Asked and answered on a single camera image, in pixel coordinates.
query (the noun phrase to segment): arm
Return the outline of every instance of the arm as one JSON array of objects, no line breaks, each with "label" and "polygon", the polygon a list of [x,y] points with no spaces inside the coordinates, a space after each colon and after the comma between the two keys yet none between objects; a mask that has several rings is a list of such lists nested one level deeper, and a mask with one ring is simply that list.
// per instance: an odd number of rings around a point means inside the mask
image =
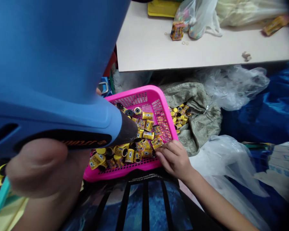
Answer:
[{"label": "arm", "polygon": [[187,152],[179,141],[164,144],[156,155],[166,171],[180,179],[209,215],[229,230],[258,230],[191,166]]}]

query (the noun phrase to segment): blue glue gun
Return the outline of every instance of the blue glue gun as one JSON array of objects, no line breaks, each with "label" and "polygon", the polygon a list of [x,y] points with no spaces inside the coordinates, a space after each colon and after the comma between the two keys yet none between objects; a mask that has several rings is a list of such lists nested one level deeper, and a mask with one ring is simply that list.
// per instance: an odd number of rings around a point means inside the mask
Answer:
[{"label": "blue glue gun", "polygon": [[0,158],[52,138],[129,143],[136,124],[96,94],[130,0],[0,0]]}]

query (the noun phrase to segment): pink basket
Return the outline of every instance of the pink basket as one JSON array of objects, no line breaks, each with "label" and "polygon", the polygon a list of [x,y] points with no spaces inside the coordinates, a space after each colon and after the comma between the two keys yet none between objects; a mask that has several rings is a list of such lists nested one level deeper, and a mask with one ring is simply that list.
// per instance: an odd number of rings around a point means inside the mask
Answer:
[{"label": "pink basket", "polygon": [[[154,114],[154,125],[160,125],[162,139],[164,142],[170,140],[177,140],[178,135],[173,125],[172,117],[168,108],[168,104],[164,93],[156,86],[147,85],[133,90],[125,91],[113,96],[106,97],[109,102],[116,105],[120,102],[127,109],[141,107],[144,112],[151,112]],[[83,178],[89,182],[96,182],[100,180],[110,180],[125,176],[134,169],[141,169],[144,171],[160,167],[162,164],[158,158],[143,159],[137,164],[128,164],[121,168],[110,169],[101,172],[99,169],[91,170],[88,166],[84,172]]]}]

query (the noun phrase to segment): hand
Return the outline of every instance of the hand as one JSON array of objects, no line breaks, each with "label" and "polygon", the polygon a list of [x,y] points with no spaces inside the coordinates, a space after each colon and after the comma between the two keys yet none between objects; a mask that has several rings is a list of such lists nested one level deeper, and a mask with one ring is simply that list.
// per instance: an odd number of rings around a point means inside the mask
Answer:
[{"label": "hand", "polygon": [[196,172],[190,164],[186,150],[177,140],[165,143],[156,150],[156,155],[165,170],[183,182],[188,181]]}]

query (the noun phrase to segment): table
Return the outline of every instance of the table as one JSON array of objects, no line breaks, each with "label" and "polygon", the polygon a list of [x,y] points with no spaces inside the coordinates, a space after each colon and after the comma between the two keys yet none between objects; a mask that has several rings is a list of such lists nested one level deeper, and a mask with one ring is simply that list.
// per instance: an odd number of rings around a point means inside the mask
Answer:
[{"label": "table", "polygon": [[204,34],[192,40],[185,33],[172,41],[173,19],[149,17],[147,4],[131,2],[117,40],[120,72],[245,64],[289,60],[289,28],[264,37],[261,26],[223,29],[222,37]]}]

